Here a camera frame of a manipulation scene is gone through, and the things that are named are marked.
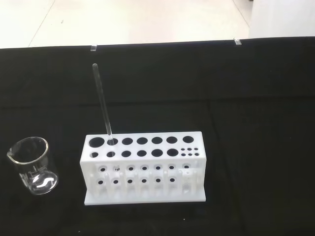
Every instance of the tiled floor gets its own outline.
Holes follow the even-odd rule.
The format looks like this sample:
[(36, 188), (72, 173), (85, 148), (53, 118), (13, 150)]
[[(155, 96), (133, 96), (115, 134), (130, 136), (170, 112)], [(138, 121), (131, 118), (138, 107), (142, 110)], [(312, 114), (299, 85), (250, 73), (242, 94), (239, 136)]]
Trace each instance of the tiled floor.
[(247, 38), (248, 0), (0, 0), (0, 48)]

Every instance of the rack hole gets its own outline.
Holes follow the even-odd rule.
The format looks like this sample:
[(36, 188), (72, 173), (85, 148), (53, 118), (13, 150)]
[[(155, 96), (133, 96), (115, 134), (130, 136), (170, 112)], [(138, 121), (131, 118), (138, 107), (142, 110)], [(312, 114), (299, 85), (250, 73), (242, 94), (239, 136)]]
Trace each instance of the rack hole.
[[(118, 143), (118, 140), (117, 139), (113, 139), (113, 140), (114, 140), (114, 145), (116, 145)], [(110, 145), (110, 146), (113, 145), (113, 143), (110, 142), (110, 140), (107, 141), (107, 144)]]
[(122, 152), (122, 156), (123, 157), (129, 157), (131, 155), (131, 152), (130, 151), (123, 151)]
[(145, 156), (146, 154), (147, 154), (147, 152), (144, 151), (144, 150), (140, 150), (140, 151), (137, 152), (138, 156)]
[(191, 137), (191, 136), (185, 136), (185, 137), (183, 137), (183, 141), (184, 141), (185, 143), (190, 144), (190, 143), (193, 142), (193, 137)]
[(160, 137), (152, 138), (152, 143), (154, 143), (154, 144), (160, 144), (160, 143), (162, 143), (162, 141), (163, 141), (163, 139)]
[(90, 155), (91, 158), (96, 158), (97, 156), (98, 156), (97, 152), (92, 152)]
[(132, 144), (132, 142), (133, 142), (133, 140), (131, 138), (125, 138), (122, 141), (123, 145), (130, 145), (130, 144)]
[(161, 166), (161, 165), (155, 165), (155, 166), (154, 166), (154, 169), (157, 170), (157, 171), (159, 171), (159, 170), (162, 169), (162, 166)]
[(159, 156), (162, 156), (163, 155), (163, 152), (162, 150), (160, 149), (154, 149), (152, 152), (151, 152), (152, 156), (155, 156), (155, 157), (159, 157)]
[(96, 138), (92, 138), (89, 141), (89, 145), (92, 148), (99, 148), (100, 146), (102, 146), (104, 144), (105, 140), (101, 137), (96, 137)]
[(147, 165), (143, 165), (140, 167), (140, 169), (142, 169), (143, 171), (146, 171), (149, 167)]
[(168, 137), (168, 138), (166, 139), (166, 141), (167, 141), (169, 144), (174, 144), (174, 143), (177, 142), (177, 138), (171, 136), (171, 137)]
[(108, 157), (113, 157), (113, 156), (115, 156), (115, 153), (114, 153), (113, 151), (110, 151), (109, 153), (107, 153), (106, 156), (108, 156)]
[(146, 144), (147, 142), (148, 142), (148, 140), (146, 138), (139, 138), (137, 140), (137, 143), (141, 144), (141, 145)]
[(169, 149), (168, 151), (167, 151), (167, 155), (169, 155), (169, 156), (177, 156), (178, 155), (178, 151), (176, 150), (176, 149)]

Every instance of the table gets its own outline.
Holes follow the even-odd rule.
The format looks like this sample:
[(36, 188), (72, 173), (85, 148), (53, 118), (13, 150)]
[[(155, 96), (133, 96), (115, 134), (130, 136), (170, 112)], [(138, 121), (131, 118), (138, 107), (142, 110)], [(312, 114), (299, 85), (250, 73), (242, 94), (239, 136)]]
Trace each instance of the table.
[[(313, 235), (315, 38), (0, 50), (1, 235)], [(204, 203), (84, 206), (85, 135), (196, 131)], [(25, 137), (51, 145), (44, 196), (5, 157)]]

